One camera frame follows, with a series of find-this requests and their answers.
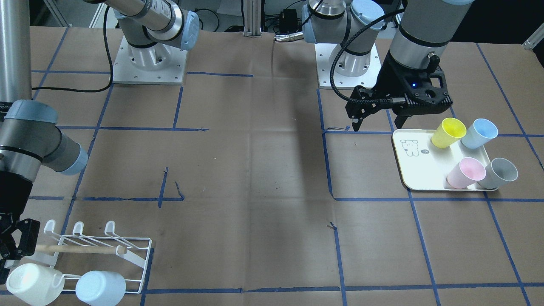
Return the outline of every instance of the plastic cup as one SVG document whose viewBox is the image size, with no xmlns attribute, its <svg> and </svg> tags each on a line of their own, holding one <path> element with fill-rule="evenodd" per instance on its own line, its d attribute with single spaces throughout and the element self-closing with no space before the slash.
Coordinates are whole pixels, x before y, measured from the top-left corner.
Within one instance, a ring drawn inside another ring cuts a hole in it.
<svg viewBox="0 0 544 306">
<path fill-rule="evenodd" d="M 127 289 L 123 276 L 117 272 L 89 271 L 76 284 L 76 296 L 91 306 L 115 306 Z"/>
<path fill-rule="evenodd" d="M 479 181 L 485 189 L 495 189 L 506 183 L 513 182 L 517 179 L 518 172 L 516 166 L 506 158 L 495 158 L 487 167 L 486 177 Z"/>
<path fill-rule="evenodd" d="M 455 118 L 445 118 L 432 134 L 431 142 L 440 149 L 445 149 L 461 139 L 467 133 L 465 125 Z"/>
<path fill-rule="evenodd" d="M 60 271 L 28 263 L 9 274 L 6 287 L 14 296 L 32 306 L 45 306 L 60 295 L 64 278 Z"/>
<path fill-rule="evenodd" d="M 468 128 L 467 134 L 461 138 L 461 142 L 469 149 L 476 149 L 499 135 L 499 131 L 493 122 L 479 118 Z"/>
<path fill-rule="evenodd" d="M 463 189 L 485 178 L 485 167 L 476 158 L 463 158 L 448 174 L 448 183 L 456 189 Z"/>
</svg>

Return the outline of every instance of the blue joint cap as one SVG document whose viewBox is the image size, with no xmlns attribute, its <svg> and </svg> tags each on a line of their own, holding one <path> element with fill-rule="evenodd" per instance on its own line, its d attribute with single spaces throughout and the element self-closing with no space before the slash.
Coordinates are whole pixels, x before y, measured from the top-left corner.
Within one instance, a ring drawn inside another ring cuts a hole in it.
<svg viewBox="0 0 544 306">
<path fill-rule="evenodd" d="M 58 114 L 47 104 L 33 100 L 17 100 L 4 119 L 31 120 L 57 124 Z"/>
<path fill-rule="evenodd" d="M 308 11 L 308 5 L 304 5 L 302 8 L 302 22 L 308 19 L 310 12 Z M 304 41 L 309 44 L 317 44 L 316 34 L 313 32 L 312 19 L 302 26 L 302 33 L 304 34 Z"/>
<path fill-rule="evenodd" d="M 115 18 L 117 18 L 117 19 L 125 19 L 125 18 L 127 18 L 127 16 L 121 14 L 118 10 L 113 10 L 113 12 L 115 13 Z"/>
<path fill-rule="evenodd" d="M 466 4 L 474 2 L 474 0 L 442 0 L 442 1 L 451 5 L 466 5 Z"/>
<path fill-rule="evenodd" d="M 385 14 L 384 9 L 372 0 L 354 0 L 351 3 L 351 11 L 353 12 L 353 16 L 365 26 Z M 370 28 L 381 30 L 383 25 L 384 22 L 381 21 Z"/>
<path fill-rule="evenodd" d="M 76 161 L 68 167 L 68 169 L 59 172 L 60 174 L 64 175 L 75 175 L 81 172 L 85 166 L 87 166 L 87 161 L 89 160 L 89 156 L 87 155 L 87 152 L 83 150 L 80 144 L 79 145 L 79 155 L 77 156 Z"/>
<path fill-rule="evenodd" d="M 185 18 L 185 25 L 183 26 L 180 49 L 187 51 L 191 50 L 195 46 L 196 40 L 199 38 L 199 32 L 199 16 L 195 12 L 189 11 Z"/>
</svg>

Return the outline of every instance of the yellow cup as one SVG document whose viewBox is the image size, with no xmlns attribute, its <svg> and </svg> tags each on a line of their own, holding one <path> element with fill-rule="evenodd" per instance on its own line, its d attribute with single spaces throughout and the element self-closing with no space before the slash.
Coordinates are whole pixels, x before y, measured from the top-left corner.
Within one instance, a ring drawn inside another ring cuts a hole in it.
<svg viewBox="0 0 544 306">
<path fill-rule="evenodd" d="M 467 133 L 465 125 L 455 118 L 445 118 L 431 137 L 433 145 L 445 149 Z"/>
</svg>

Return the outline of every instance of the wooden dowel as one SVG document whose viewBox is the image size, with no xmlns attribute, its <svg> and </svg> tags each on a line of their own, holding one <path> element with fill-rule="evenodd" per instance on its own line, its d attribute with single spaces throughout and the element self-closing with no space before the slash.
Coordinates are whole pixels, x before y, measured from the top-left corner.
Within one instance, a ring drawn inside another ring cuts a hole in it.
<svg viewBox="0 0 544 306">
<path fill-rule="evenodd" d="M 36 246 L 37 252 L 59 252 L 59 253 L 87 253 L 87 254 L 115 254 L 115 247 L 95 247 L 95 246 L 47 246 L 44 244 L 38 244 Z M 119 254 L 126 254 L 127 248 L 120 247 Z"/>
</svg>

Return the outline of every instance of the blue cup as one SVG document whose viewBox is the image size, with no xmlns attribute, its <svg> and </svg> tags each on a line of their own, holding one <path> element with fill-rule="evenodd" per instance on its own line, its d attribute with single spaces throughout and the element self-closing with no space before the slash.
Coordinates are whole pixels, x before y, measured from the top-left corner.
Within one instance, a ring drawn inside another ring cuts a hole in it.
<svg viewBox="0 0 544 306">
<path fill-rule="evenodd" d="M 493 122 L 479 118 L 467 129 L 467 134 L 461 138 L 461 142 L 469 149 L 476 149 L 497 135 L 499 135 L 499 131 Z"/>
</svg>

